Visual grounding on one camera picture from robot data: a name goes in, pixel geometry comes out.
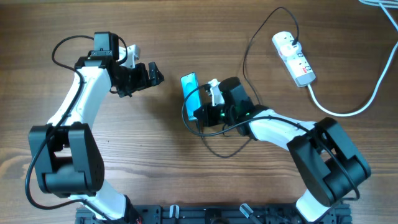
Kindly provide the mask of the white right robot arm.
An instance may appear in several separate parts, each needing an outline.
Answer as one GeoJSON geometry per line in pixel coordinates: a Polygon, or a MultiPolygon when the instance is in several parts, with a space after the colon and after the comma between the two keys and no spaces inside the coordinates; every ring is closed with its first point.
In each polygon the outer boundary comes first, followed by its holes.
{"type": "Polygon", "coordinates": [[[255,105],[238,77],[202,86],[211,102],[193,112],[206,127],[224,124],[242,136],[287,150],[306,186],[295,208],[309,223],[323,218],[371,175],[371,168],[337,120],[300,121],[255,105]]]}

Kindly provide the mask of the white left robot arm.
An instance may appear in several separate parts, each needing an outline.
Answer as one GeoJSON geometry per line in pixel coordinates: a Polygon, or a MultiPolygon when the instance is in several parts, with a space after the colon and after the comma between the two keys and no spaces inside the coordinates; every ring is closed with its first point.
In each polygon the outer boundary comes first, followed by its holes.
{"type": "Polygon", "coordinates": [[[81,203],[105,223],[141,223],[128,196],[104,179],[104,161],[91,132],[108,93],[119,97],[164,81],[155,62],[135,63],[135,48],[120,48],[123,39],[95,32],[94,47],[71,67],[74,81],[61,107],[47,124],[33,126],[28,140],[32,160],[25,177],[25,195],[41,210],[81,203]]]}

